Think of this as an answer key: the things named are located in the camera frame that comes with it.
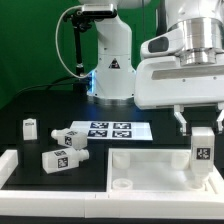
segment black cable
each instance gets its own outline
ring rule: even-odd
[[[142,30],[143,39],[146,41],[146,31],[145,31],[145,0],[142,0]]]
[[[158,12],[158,27],[156,30],[156,36],[161,36],[167,32],[167,25],[166,25],[166,6],[165,0],[161,0],[160,4],[157,8]]]
[[[57,84],[57,83],[59,83],[59,82],[66,81],[66,80],[68,80],[68,79],[74,79],[74,78],[75,78],[74,76],[65,76],[65,77],[56,79],[55,81],[53,81],[53,82],[51,83],[51,85],[53,85],[53,84]],[[48,86],[48,87],[46,88],[46,90],[50,90],[51,87],[52,87],[52,86]]]
[[[31,89],[36,89],[36,88],[43,88],[43,87],[53,87],[53,86],[66,86],[66,85],[74,85],[74,84],[87,84],[87,82],[77,82],[77,83],[63,83],[63,84],[45,84],[45,85],[35,85],[35,86],[30,86],[27,88],[24,88],[22,90],[20,90],[18,93],[15,94],[15,96],[13,98],[18,97],[20,94],[22,94],[23,92],[29,91]]]

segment cable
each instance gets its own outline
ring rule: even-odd
[[[75,77],[74,76],[65,76],[65,77],[62,77],[62,78],[59,78],[59,79],[56,79],[55,81],[53,81],[51,84],[57,84],[59,82],[63,82],[63,81],[66,81],[68,79],[74,79]]]
[[[143,39],[146,40],[146,31],[145,31],[145,0],[142,0],[142,30],[143,30]]]
[[[74,74],[64,63],[62,57],[61,57],[61,53],[60,53],[60,50],[59,50],[59,46],[58,46],[58,33],[59,33],[59,28],[60,28],[60,24],[61,24],[61,21],[63,20],[64,16],[66,15],[66,13],[68,13],[69,11],[71,10],[75,10],[75,9],[80,9],[81,6],[73,6],[69,9],[67,9],[65,12],[63,12],[63,14],[61,15],[60,19],[58,20],[58,24],[57,24],[57,28],[56,28],[56,32],[55,32],[55,45],[56,45],[56,50],[57,50],[57,55],[58,55],[58,58],[61,62],[61,64],[63,65],[63,67],[65,68],[65,70],[72,76],[76,77],[77,79],[85,79],[89,76],[89,73],[86,74],[85,76],[78,76],[76,74]]]
[[[53,87],[53,86],[66,86],[66,85],[74,85],[74,84],[82,84],[81,82],[77,82],[77,83],[62,83],[62,84],[45,84],[45,85],[35,85],[35,86],[30,86],[27,88],[24,88],[22,90],[20,90],[18,93],[15,94],[15,96],[13,98],[18,97],[20,94],[22,94],[23,92],[29,91],[31,89],[36,89],[36,88],[42,88],[42,87]]]

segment white container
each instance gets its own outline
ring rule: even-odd
[[[59,145],[73,147],[80,150],[87,146],[87,134],[71,129],[53,130],[51,137],[58,141]]]
[[[88,150],[73,148],[42,153],[42,165],[47,173],[79,167],[79,162],[89,159]]]

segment blue light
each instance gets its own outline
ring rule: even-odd
[[[94,93],[94,89],[95,89],[95,70],[92,70],[91,72],[91,89],[90,89],[90,92],[91,93]]]

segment paper sheet with markers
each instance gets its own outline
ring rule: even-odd
[[[150,125],[143,122],[74,121],[70,129],[86,133],[89,139],[152,141]]]

